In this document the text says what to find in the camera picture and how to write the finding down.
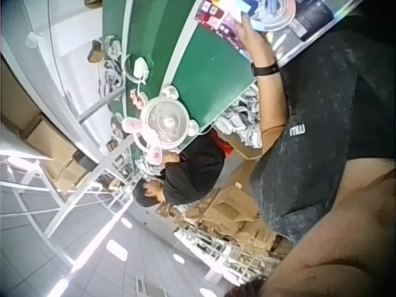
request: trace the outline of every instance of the green workbench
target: green workbench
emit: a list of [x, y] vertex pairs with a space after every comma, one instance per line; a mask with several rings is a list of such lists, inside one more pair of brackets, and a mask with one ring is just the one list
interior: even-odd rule
[[[187, 18], [196, 0], [133, 0], [131, 21], [125, 27], [125, 6], [129, 0], [103, 1], [103, 36], [116, 35], [127, 41], [133, 60], [143, 57], [150, 68], [141, 91], [158, 96], [166, 70]], [[205, 128], [252, 82], [249, 61], [216, 34], [198, 25], [194, 29], [171, 82], [181, 101], [201, 128]], [[127, 94], [136, 86], [128, 81]], [[136, 116], [129, 97], [127, 115]], [[112, 112], [123, 113], [121, 101], [110, 103]]]

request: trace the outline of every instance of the pink fan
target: pink fan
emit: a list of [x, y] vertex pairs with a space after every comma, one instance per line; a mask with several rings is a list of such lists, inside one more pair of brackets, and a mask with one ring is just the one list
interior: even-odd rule
[[[149, 125], [143, 123], [139, 119], [125, 118], [122, 125], [125, 132], [133, 135], [138, 148], [147, 153], [148, 162], [152, 165], [161, 165], [162, 149], [160, 148], [158, 134], [151, 129]], [[148, 148], [140, 142], [138, 134], [142, 135], [148, 145]]]

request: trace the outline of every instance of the printed logo on shirt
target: printed logo on shirt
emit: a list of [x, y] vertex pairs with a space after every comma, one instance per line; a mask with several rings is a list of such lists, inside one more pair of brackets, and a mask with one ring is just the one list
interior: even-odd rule
[[291, 127], [289, 130], [289, 135], [290, 136], [297, 136], [305, 133], [305, 124], [297, 125], [294, 127]]

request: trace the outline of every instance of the black t-shirt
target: black t-shirt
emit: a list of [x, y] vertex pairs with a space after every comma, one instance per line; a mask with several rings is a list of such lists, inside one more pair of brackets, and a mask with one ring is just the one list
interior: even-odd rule
[[395, 158], [394, 47], [340, 28], [282, 69], [293, 109], [251, 175], [263, 219], [294, 243], [331, 208], [347, 160]]
[[162, 171], [165, 199], [171, 205], [190, 204], [205, 197], [222, 172], [225, 154], [210, 134], [195, 138], [173, 163]]

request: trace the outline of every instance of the black wristwatch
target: black wristwatch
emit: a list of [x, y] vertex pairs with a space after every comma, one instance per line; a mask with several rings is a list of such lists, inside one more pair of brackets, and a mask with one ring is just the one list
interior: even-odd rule
[[253, 63], [251, 65], [253, 76], [267, 76], [279, 72], [278, 63], [275, 62], [271, 66], [256, 67]]

